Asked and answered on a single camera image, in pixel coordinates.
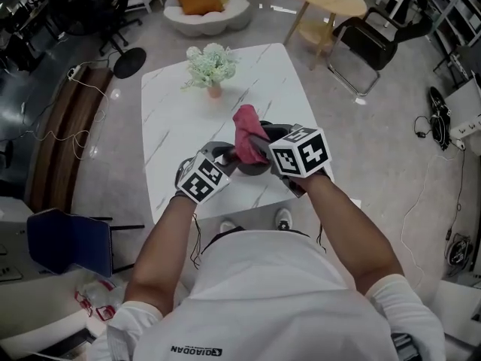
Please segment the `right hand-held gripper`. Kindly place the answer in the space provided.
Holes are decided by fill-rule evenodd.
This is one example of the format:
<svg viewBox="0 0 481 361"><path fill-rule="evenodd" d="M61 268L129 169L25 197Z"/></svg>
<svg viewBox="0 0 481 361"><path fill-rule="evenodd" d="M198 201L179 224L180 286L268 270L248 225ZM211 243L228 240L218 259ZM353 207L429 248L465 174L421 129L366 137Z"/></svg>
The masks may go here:
<svg viewBox="0 0 481 361"><path fill-rule="evenodd" d="M312 174L332 177L331 152L322 129L267 121L262 121L261 126L268 137L250 135L250 143L269 161L271 174L278 177L294 196L300 198L305 194L294 179Z"/></svg>

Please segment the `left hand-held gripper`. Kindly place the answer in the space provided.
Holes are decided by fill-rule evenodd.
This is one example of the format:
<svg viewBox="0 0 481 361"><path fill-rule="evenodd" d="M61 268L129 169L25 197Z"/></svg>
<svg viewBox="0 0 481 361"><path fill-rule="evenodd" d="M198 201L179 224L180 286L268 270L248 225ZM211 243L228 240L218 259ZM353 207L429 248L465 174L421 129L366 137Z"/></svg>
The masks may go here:
<svg viewBox="0 0 481 361"><path fill-rule="evenodd" d="M192 158L181 162L174 182L176 195L186 196L202 205L229 185L237 167L238 157L233 144L210 141Z"/></svg>

